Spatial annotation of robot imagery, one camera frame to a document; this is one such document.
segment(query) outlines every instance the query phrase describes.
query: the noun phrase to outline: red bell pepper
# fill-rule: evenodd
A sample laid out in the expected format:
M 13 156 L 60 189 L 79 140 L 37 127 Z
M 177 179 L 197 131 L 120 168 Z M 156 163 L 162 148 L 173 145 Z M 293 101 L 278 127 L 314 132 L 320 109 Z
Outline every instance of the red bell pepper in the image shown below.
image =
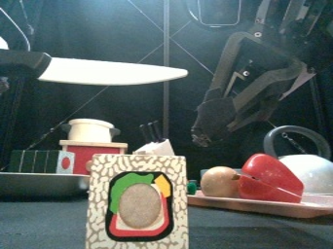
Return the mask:
M 300 203 L 304 183 L 274 157 L 254 154 L 246 161 L 239 178 L 239 197 L 255 200 Z

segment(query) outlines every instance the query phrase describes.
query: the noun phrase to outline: white container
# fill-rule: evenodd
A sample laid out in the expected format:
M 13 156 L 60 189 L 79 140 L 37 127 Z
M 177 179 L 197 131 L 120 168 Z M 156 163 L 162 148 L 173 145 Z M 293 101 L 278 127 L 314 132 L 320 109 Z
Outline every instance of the white container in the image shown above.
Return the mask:
M 80 142 L 111 143 L 111 128 L 114 125 L 104 121 L 76 119 L 70 121 L 68 140 Z

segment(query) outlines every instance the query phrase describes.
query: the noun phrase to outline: gray tray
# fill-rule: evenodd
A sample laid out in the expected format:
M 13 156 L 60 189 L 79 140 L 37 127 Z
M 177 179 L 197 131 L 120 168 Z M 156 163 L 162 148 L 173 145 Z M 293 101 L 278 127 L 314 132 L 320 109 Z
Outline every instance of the gray tray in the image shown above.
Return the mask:
M 0 172 L 0 197 L 64 197 L 84 194 L 87 175 Z

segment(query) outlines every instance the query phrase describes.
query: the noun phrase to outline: metal rod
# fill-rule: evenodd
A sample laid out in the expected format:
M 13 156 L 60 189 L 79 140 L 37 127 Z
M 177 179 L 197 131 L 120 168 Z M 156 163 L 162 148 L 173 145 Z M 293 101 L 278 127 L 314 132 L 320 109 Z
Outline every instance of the metal rod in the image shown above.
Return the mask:
M 164 66 L 169 66 L 170 60 L 170 3 L 164 0 Z M 164 82 L 163 91 L 163 137 L 169 137 L 169 82 Z

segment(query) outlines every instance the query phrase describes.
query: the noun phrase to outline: potato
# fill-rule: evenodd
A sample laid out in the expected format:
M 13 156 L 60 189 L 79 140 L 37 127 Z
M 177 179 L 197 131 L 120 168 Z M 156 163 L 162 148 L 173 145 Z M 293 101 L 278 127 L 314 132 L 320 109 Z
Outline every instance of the potato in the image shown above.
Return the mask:
M 238 174 L 226 166 L 215 166 L 203 174 L 201 187 L 205 196 L 237 197 L 238 196 Z

